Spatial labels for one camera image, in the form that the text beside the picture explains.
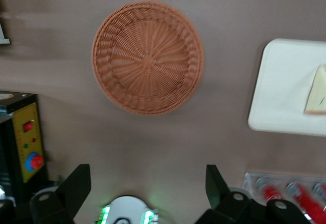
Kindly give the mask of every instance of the green light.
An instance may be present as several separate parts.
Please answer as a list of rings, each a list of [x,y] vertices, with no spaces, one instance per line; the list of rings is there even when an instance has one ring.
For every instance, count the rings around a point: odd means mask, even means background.
[[[140,224],[150,224],[153,221],[154,213],[149,211],[146,211],[142,214],[142,219]]]
[[[100,223],[98,222],[98,224],[105,224],[106,223],[109,211],[110,211],[110,207],[105,207],[105,208],[102,209],[103,214],[100,215],[100,219],[102,219],[102,220],[100,221]]]

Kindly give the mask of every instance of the control box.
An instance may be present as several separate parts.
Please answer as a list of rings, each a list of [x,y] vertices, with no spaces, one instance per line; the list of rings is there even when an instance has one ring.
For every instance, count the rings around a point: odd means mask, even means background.
[[[2,198],[29,201],[47,179],[37,95],[0,91]]]

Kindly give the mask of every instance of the round woven basket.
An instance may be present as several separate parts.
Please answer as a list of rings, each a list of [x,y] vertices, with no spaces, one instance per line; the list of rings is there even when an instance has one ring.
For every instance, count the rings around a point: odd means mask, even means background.
[[[93,43],[92,62],[98,83],[114,103],[132,113],[161,115],[194,93],[204,53],[186,16],[145,1],[124,5],[106,18]]]

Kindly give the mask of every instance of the yellow control panel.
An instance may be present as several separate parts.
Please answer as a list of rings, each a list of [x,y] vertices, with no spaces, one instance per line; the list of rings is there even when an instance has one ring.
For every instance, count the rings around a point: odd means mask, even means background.
[[[36,103],[13,114],[13,126],[24,183],[44,166],[44,154]]]

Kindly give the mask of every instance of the emergency stop button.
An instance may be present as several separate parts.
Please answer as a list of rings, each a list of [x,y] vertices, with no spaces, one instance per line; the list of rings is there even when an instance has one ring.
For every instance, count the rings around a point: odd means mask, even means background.
[[[37,152],[33,152],[27,157],[25,168],[26,170],[31,172],[33,170],[41,168],[43,163],[44,163],[43,156],[39,155]]]

